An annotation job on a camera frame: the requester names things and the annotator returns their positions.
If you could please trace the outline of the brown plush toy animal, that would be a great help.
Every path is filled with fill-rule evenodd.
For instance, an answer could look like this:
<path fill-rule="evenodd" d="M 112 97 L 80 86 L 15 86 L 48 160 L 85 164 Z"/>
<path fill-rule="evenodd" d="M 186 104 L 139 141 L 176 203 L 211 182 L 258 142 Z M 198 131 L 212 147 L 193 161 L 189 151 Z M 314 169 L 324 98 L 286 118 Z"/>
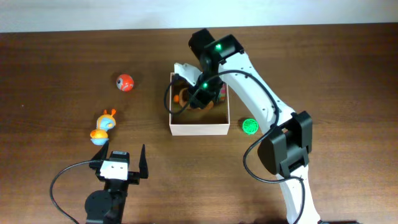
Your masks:
<path fill-rule="evenodd" d="M 188 94 L 188 88 L 182 88 L 179 91 L 179 94 L 176 94 L 172 98 L 172 102 L 180 105 L 181 107 L 184 107 L 185 105 L 187 106 L 188 110 L 201 110 L 201 108 L 192 108 L 189 104 L 189 94 Z"/>

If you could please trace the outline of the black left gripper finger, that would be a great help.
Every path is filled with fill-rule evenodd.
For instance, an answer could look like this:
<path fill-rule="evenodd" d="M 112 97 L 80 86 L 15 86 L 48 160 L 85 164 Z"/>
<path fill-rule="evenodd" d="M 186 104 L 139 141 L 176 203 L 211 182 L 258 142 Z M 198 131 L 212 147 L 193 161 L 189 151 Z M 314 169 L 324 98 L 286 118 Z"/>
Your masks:
<path fill-rule="evenodd" d="M 108 153 L 109 141 L 106 141 L 102 148 L 93 156 L 93 161 L 103 161 Z"/>
<path fill-rule="evenodd" d="M 149 170 L 146 160 L 146 146 L 144 144 L 142 145 L 139 159 L 139 175 L 141 179 L 147 179 L 149 177 Z"/>

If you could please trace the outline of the colourful puzzle cube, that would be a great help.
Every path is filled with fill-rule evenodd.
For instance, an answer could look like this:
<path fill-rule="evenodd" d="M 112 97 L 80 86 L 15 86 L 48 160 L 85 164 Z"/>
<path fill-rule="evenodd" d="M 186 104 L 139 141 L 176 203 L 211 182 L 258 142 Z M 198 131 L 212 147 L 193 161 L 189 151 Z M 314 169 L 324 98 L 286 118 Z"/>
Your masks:
<path fill-rule="evenodd" d="M 226 84 L 224 83 L 222 84 L 218 95 L 218 102 L 219 103 L 224 102 L 225 98 L 226 98 Z"/>

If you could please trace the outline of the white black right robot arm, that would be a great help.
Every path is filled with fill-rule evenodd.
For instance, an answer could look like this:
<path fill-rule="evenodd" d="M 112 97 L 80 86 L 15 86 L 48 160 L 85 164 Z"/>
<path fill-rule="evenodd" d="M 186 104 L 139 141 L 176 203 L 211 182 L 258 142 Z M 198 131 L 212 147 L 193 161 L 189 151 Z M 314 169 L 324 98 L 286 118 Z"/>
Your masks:
<path fill-rule="evenodd" d="M 227 84 L 245 104 L 263 135 L 247 152 L 257 155 L 268 172 L 276 176 L 284 196 L 289 223 L 320 223 L 308 183 L 313 123 L 310 115 L 296 113 L 265 83 L 243 46 L 233 35 L 215 40 L 207 29 L 194 33 L 188 45 L 202 67 L 189 81 L 189 104 L 203 109 L 216 100 Z"/>

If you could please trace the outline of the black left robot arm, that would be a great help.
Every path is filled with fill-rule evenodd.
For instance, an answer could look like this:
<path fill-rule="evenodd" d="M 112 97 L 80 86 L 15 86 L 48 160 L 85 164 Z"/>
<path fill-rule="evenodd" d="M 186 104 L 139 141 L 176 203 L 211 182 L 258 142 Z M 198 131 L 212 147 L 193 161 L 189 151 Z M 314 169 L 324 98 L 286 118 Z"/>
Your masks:
<path fill-rule="evenodd" d="M 108 147 L 106 141 L 89 163 L 98 180 L 104 182 L 104 189 L 91 193 L 85 201 L 88 224 L 121 224 L 129 186 L 149 177 L 145 146 L 141 149 L 137 172 L 129 170 L 128 152 L 113 151 L 108 156 Z"/>

